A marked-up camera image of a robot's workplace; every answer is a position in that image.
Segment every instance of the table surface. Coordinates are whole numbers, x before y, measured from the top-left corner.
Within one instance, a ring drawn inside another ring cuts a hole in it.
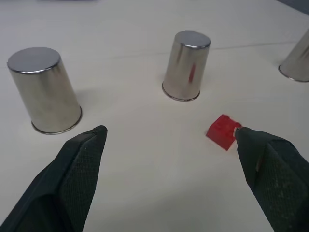
[[[204,136],[221,114],[290,140],[309,160],[309,84],[278,72],[309,17],[274,0],[2,0],[0,222],[64,142],[109,132],[84,232],[271,232],[234,144]],[[178,102],[161,84],[174,35],[196,30],[211,50],[200,96]],[[63,58],[84,117],[37,133],[6,68],[47,46]]]

